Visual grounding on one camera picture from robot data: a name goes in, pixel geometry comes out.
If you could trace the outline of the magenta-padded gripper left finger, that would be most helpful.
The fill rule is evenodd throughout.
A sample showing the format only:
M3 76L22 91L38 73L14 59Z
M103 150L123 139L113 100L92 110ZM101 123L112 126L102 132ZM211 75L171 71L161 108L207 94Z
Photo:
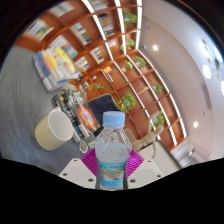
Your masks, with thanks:
M59 177L78 186L94 189L98 175L98 161L95 149L89 150L80 159L73 158L61 171Z

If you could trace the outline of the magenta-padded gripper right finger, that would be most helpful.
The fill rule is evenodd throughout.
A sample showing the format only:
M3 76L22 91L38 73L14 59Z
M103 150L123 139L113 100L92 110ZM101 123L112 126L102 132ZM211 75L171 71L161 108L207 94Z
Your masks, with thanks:
M134 150L127 160L125 175L128 189L146 186L163 177L161 170L152 159L144 159Z

